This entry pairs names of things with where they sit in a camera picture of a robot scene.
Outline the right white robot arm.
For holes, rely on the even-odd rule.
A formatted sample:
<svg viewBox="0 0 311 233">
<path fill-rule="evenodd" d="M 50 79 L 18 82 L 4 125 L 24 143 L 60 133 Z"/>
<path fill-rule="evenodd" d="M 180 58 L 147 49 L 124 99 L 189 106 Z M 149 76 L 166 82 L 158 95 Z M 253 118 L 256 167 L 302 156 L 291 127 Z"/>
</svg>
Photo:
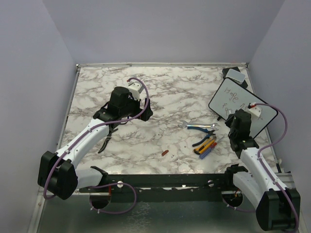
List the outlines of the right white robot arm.
<svg viewBox="0 0 311 233">
<path fill-rule="evenodd" d="M 262 230 L 295 233 L 299 227 L 300 194 L 273 172 L 261 153 L 263 149 L 250 135 L 252 117 L 260 113 L 259 104 L 251 103 L 247 110 L 239 109 L 226 120 L 231 149 L 246 166 L 228 168 L 223 184 L 229 190 L 237 187 L 248 198 Z"/>
</svg>

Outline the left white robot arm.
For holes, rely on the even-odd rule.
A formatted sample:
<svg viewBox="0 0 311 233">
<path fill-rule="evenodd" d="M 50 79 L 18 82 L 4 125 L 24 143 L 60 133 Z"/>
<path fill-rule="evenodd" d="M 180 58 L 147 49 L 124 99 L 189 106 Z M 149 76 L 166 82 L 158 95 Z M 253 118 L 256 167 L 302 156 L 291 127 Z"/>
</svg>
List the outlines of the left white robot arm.
<svg viewBox="0 0 311 233">
<path fill-rule="evenodd" d="M 43 187 L 44 198 L 57 196 L 68 199 L 75 190 L 92 187 L 100 192 L 106 189 L 105 172 L 95 166 L 78 170 L 85 155 L 117 126 L 133 119 L 148 121 L 153 115 L 150 99 L 140 106 L 140 94 L 147 88 L 144 84 L 130 82 L 128 87 L 117 86 L 110 100 L 95 112 L 87 126 L 70 142 L 56 152 L 45 152 L 40 161 L 38 185 Z"/>
</svg>

